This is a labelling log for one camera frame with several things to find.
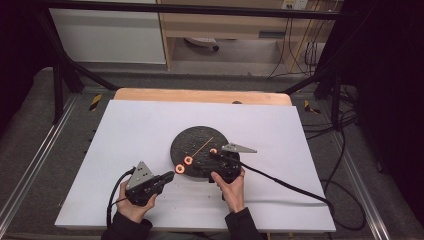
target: black round disc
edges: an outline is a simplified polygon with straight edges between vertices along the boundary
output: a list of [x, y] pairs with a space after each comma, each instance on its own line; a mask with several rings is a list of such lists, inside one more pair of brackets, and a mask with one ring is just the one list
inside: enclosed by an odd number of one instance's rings
[[[218, 130], [196, 126], [188, 128], [179, 133], [171, 145], [171, 159], [175, 166], [181, 164], [185, 167], [184, 174], [196, 178], [209, 178], [207, 171], [195, 167], [199, 165], [216, 165], [217, 160], [210, 157], [209, 151], [214, 148], [221, 150], [221, 147], [228, 144], [228, 140]], [[190, 156], [193, 162], [190, 165], [184, 163], [184, 158]], [[236, 154], [236, 159], [240, 160], [240, 155]]]

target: gray floor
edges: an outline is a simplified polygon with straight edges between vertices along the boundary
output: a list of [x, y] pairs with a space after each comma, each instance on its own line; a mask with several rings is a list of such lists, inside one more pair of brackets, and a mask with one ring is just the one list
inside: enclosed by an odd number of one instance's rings
[[[209, 90], [240, 90], [275, 92], [300, 81], [304, 75], [279, 77], [267, 80], [266, 77], [275, 68], [279, 55], [275, 43], [239, 40], [222, 40], [220, 50], [191, 46], [183, 40], [177, 42], [174, 68], [167, 70], [136, 69], [133, 73], [123, 73], [119, 65], [114, 69], [102, 69], [99, 75], [108, 81], [125, 87], [143, 88], [185, 88]], [[284, 73], [281, 65], [276, 73]], [[54, 227], [54, 221], [60, 211], [59, 203], [66, 197], [72, 181], [84, 159], [84, 151], [89, 148], [89, 139], [102, 117], [108, 99], [113, 92], [105, 92], [96, 111], [88, 111], [97, 85], [90, 85], [90, 91], [78, 97], [76, 106], [69, 117], [63, 132], [46, 158], [43, 167], [35, 178], [31, 189], [23, 200], [19, 210], [9, 225], [7, 235], [16, 233], [67, 236], [99, 235], [97, 231], [69, 231]], [[306, 112], [304, 100], [319, 108], [313, 96], [309, 94], [315, 85], [311, 84], [301, 93], [292, 96], [293, 104], [298, 107], [303, 124], [325, 123], [322, 114]], [[0, 206], [4, 206], [25, 173], [32, 157], [47, 135], [53, 119], [53, 91], [51, 72], [40, 72], [24, 102], [21, 110], [12, 119], [7, 131], [0, 139]], [[367, 141], [358, 126], [346, 128], [346, 142], [379, 213], [392, 239], [424, 239], [424, 230], [416, 221], [407, 204], [403, 201], [392, 178], [376, 171], [376, 163]], [[327, 178], [339, 156], [331, 134], [310, 140], [309, 147], [320, 178]], [[344, 187], [353, 191], [343, 166], [334, 178]], [[330, 199], [336, 207], [336, 218], [347, 225], [357, 225], [360, 213], [357, 206], [337, 188], [330, 187]], [[348, 231], [337, 226], [334, 239], [373, 239], [368, 226], [361, 231]], [[322, 234], [294, 234], [299, 239], [324, 239]], [[293, 239], [288, 233], [272, 234], [272, 239]]]

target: white table surface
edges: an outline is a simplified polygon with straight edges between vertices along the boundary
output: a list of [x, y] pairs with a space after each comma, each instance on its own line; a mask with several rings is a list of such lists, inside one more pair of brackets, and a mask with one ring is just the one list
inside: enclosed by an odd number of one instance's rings
[[[172, 171], [171, 143], [193, 126], [215, 128], [228, 141], [258, 150], [241, 153], [241, 161], [324, 196], [295, 107], [112, 100], [55, 225], [104, 229], [118, 178], [140, 161], [155, 175]], [[260, 231], [335, 231], [324, 203], [247, 169], [245, 204]], [[153, 230], [220, 231], [227, 229], [227, 214], [216, 184], [176, 174], [145, 217]]]

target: black sleeve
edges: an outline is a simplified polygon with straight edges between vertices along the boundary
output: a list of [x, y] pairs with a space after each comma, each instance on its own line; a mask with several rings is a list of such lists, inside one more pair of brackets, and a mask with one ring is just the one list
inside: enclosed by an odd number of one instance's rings
[[248, 208], [225, 217], [231, 240], [262, 240]]
[[149, 220], [143, 219], [135, 223], [116, 212], [112, 225], [103, 232], [102, 240], [145, 240], [152, 228]]

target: metal frame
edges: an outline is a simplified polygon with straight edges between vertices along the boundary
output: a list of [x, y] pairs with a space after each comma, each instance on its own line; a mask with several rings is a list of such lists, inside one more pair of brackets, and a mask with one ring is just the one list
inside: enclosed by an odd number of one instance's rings
[[[328, 122], [330, 122], [331, 116], [327, 104], [323, 103], [322, 101], [318, 101], [318, 104], [320, 106], [324, 118]], [[341, 153], [341, 148], [343, 144], [341, 133], [333, 131], [332, 134], [337, 144], [338, 151]], [[350, 155], [349, 150], [347, 148], [344, 151], [343, 165], [352, 183], [356, 196], [364, 207], [365, 213], [367, 215], [368, 225], [374, 235], [374, 238], [378, 240], [389, 240], [390, 235], [386, 229], [386, 225], [380, 217], [380, 213], [378, 212], [378, 209], [375, 206], [374, 201], [372, 200], [371, 194], [369, 193], [368, 188], [364, 180], [362, 179], [361, 174], [356, 168], [355, 162], [353, 161], [352, 156]]]
[[79, 9], [96, 11], [119, 12], [155, 12], [155, 13], [184, 13], [228, 16], [272, 17], [272, 18], [301, 18], [322, 20], [352, 20], [358, 16], [350, 13], [293, 11], [284, 9], [258, 9], [241, 7], [219, 7], [198, 5], [149, 4], [149, 3], [116, 3], [72, 0], [38, 0], [34, 4], [44, 8]]
[[61, 119], [59, 119], [56, 125], [53, 125], [29, 164], [27, 170], [23, 174], [18, 185], [14, 189], [13, 193], [10, 195], [6, 204], [0, 212], [0, 239], [6, 233], [7, 228], [12, 222], [13, 217], [18, 211], [22, 201], [24, 200], [26, 194], [28, 193], [32, 183], [34, 182], [35, 177], [43, 166], [44, 161], [50, 153], [56, 139], [59, 134], [62, 132], [63, 127], [66, 124], [71, 112], [74, 108], [76, 101], [79, 98], [79, 94], [74, 94], [71, 96], [66, 103], [65, 111]]

